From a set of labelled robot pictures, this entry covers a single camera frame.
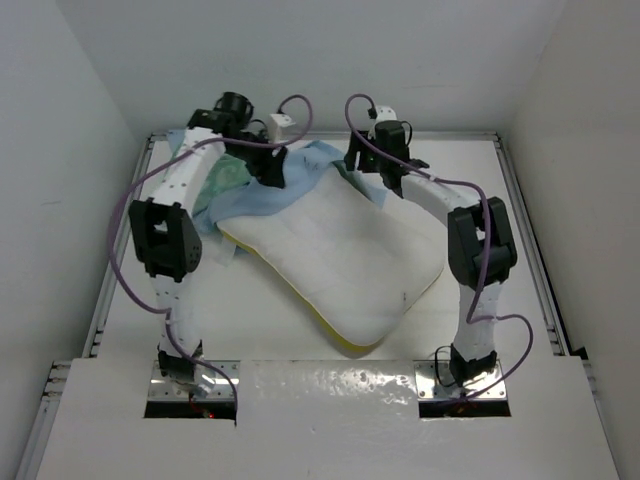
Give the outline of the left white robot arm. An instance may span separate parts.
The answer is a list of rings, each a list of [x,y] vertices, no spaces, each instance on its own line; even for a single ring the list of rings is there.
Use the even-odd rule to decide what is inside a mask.
[[[176,163],[147,199],[132,201],[128,209],[135,254],[150,277],[163,320],[159,368],[183,384],[196,383],[204,365],[188,295],[202,258],[192,211],[208,172],[230,153],[260,183],[285,185],[287,150],[280,141],[293,121],[276,111],[252,132],[253,111],[251,102],[234,92],[224,93],[210,110],[195,110],[175,151]]]

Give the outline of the white yellow pillow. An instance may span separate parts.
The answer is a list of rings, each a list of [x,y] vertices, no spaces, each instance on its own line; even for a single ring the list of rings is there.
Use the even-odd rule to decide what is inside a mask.
[[[283,210],[218,227],[264,260],[353,348],[379,343],[444,269],[429,236],[383,211],[334,168]]]

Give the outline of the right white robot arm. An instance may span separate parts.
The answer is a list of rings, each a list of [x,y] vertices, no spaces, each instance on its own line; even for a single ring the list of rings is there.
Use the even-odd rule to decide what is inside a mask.
[[[349,171],[379,174],[388,190],[446,227],[448,266],[460,287],[449,369],[459,387],[491,371],[498,297],[518,258],[505,202],[472,182],[438,177],[412,158],[398,120],[378,122],[371,132],[352,130],[344,161]]]

